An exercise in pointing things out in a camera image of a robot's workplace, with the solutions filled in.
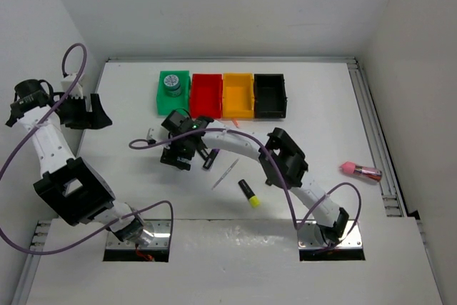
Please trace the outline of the purple cap black highlighter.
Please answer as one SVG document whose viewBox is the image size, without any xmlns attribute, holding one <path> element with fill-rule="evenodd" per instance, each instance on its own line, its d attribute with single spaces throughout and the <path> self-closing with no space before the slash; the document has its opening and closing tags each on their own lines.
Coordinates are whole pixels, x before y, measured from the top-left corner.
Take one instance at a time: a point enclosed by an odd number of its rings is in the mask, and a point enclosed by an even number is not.
<svg viewBox="0 0 457 305">
<path fill-rule="evenodd" d="M 212 149 L 209 153 L 209 155 L 207 156 L 205 162 L 204 162 L 204 165 L 203 165 L 203 169 L 204 170 L 209 170 L 212 165 L 214 164 L 215 162 L 215 159 L 216 157 L 218 156 L 219 154 L 219 150 L 218 149 Z"/>
</svg>

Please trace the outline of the orange pen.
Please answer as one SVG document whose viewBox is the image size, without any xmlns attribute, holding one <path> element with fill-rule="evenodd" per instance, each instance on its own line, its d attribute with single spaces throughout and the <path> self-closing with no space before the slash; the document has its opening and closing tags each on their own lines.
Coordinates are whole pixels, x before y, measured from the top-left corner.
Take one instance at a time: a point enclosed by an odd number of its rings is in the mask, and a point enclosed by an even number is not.
<svg viewBox="0 0 457 305">
<path fill-rule="evenodd" d="M 233 122 L 233 125 L 234 125 L 237 129 L 239 129 L 240 126 L 239 126 L 237 120 L 232 119 L 232 122 Z"/>
</svg>

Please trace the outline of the yellow cap black highlighter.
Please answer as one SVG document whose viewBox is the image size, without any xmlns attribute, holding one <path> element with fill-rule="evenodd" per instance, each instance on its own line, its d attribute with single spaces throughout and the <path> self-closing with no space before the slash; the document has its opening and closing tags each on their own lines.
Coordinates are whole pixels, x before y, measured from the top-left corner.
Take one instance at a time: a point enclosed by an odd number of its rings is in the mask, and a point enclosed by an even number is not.
<svg viewBox="0 0 457 305">
<path fill-rule="evenodd" d="M 248 202 L 253 208 L 256 208 L 260 205 L 258 197 L 253 192 L 252 188 L 248 185 L 245 179 L 238 181 L 238 185 L 242 190 L 243 194 L 247 198 Z"/>
</svg>

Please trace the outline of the pink capped tube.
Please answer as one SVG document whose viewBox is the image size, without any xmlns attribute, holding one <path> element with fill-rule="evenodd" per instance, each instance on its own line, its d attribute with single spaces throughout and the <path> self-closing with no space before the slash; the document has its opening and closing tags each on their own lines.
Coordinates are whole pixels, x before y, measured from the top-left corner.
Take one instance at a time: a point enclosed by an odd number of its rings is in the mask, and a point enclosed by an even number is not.
<svg viewBox="0 0 457 305">
<path fill-rule="evenodd" d="M 351 161 L 346 161 L 342 165 L 339 166 L 339 169 L 342 173 L 350 176 L 356 176 L 358 178 L 380 182 L 383 177 L 383 173 L 381 170 L 362 166 Z"/>
</svg>

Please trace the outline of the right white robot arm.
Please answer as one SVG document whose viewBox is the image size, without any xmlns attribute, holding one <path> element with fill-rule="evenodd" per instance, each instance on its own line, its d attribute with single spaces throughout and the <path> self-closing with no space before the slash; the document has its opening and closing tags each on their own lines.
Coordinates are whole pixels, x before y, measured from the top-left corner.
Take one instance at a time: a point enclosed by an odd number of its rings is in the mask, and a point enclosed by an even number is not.
<svg viewBox="0 0 457 305">
<path fill-rule="evenodd" d="M 190 169 L 195 153 L 208 148 L 229 151 L 260 163 L 269 185 L 293 194 L 310 211 L 323 240 L 333 246 L 343 236 L 348 223 L 347 211 L 332 201 L 308 170 L 304 152 L 280 128 L 267 134 L 249 133 L 200 116 L 191 119 L 173 110 L 161 123 L 169 133 L 161 162 L 181 170 Z"/>
</svg>

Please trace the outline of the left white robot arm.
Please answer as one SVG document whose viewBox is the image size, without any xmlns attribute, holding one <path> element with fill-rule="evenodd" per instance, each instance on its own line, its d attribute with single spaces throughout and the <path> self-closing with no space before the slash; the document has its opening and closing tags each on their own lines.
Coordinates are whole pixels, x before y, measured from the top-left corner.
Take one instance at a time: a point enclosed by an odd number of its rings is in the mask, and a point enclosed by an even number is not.
<svg viewBox="0 0 457 305">
<path fill-rule="evenodd" d="M 98 130 L 112 124 L 98 94 L 86 98 L 81 86 L 67 98 L 50 83 L 29 79 L 17 84 L 7 126 L 21 124 L 31 133 L 40 163 L 38 196 L 67 224 L 97 222 L 119 241 L 140 247 L 154 239 L 153 227 L 134 208 L 116 200 L 110 186 L 90 164 L 71 151 L 61 128 Z"/>
</svg>

